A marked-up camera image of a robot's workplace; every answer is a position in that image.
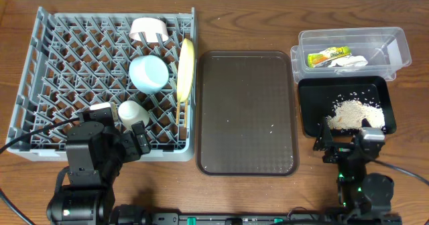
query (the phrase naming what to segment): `gray dish rack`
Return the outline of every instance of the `gray dish rack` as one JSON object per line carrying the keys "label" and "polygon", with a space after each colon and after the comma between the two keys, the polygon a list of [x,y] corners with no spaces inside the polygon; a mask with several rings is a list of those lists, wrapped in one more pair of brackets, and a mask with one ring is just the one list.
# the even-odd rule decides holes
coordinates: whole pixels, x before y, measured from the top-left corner
{"label": "gray dish rack", "polygon": [[[158,34],[158,43],[147,43],[142,35],[142,42],[130,39],[131,24],[139,17],[166,22],[170,38],[163,42]],[[194,82],[186,127],[184,103],[176,125],[176,79],[182,40],[190,39],[197,54],[196,34],[194,8],[189,14],[51,15],[39,7],[6,142],[76,117],[92,104],[134,100],[150,113],[146,131],[152,150],[140,161],[188,161],[194,155],[196,87]],[[157,94],[139,92],[128,76],[131,60],[144,55],[156,55],[167,64],[170,79]],[[66,132],[73,125],[34,135],[8,151],[32,161],[66,161]],[[121,123],[115,125],[125,130]]]}

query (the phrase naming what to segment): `brown tray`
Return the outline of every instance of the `brown tray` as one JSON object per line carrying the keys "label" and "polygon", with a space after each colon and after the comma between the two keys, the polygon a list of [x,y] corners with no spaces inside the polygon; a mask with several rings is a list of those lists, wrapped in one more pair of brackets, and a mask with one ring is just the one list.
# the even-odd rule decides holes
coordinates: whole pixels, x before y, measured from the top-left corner
{"label": "brown tray", "polygon": [[196,162],[207,175],[298,168],[294,80],[282,52],[207,52],[198,63]]}

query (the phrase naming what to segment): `light blue bowl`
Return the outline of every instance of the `light blue bowl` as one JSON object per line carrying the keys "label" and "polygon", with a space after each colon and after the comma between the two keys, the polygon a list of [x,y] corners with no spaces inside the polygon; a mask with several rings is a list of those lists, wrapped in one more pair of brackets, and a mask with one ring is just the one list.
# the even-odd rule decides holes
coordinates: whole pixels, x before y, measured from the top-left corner
{"label": "light blue bowl", "polygon": [[140,92],[155,94],[167,84],[168,69],[157,56],[138,57],[129,65],[129,77]]}

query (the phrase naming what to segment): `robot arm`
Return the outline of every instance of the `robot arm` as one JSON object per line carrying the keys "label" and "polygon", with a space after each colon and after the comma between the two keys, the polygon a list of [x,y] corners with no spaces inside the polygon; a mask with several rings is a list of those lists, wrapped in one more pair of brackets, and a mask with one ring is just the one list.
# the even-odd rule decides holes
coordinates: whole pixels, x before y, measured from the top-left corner
{"label": "robot arm", "polygon": [[[121,134],[114,105],[99,105],[80,113],[80,124],[67,132],[70,167],[60,173],[48,205],[52,224],[108,224],[115,203],[112,185],[122,165],[150,152],[143,122]],[[65,172],[70,185],[61,186]]]}
{"label": "robot arm", "polygon": [[329,126],[323,120],[320,134],[313,146],[315,151],[324,151],[324,163],[338,165],[336,182],[339,203],[343,208],[336,219],[345,224],[384,220],[400,224],[400,217],[386,216],[391,211],[394,185],[392,178],[379,173],[367,174],[365,167],[379,156],[385,145],[385,135],[381,129],[372,128],[365,119],[362,126],[350,143],[339,143],[333,140]]}

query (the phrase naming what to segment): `small white cup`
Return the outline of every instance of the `small white cup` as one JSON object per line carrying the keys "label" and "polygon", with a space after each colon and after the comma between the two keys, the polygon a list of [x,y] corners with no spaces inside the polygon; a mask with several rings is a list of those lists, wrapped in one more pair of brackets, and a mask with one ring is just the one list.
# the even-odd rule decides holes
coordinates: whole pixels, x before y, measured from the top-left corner
{"label": "small white cup", "polygon": [[132,100],[128,100],[119,105],[119,118],[121,118],[123,126],[132,131],[132,125],[139,121],[143,121],[145,126],[149,123],[149,113],[139,104]]}
{"label": "small white cup", "polygon": [[129,77],[140,92],[155,94],[167,84],[168,68],[157,56],[138,57],[129,65]]}

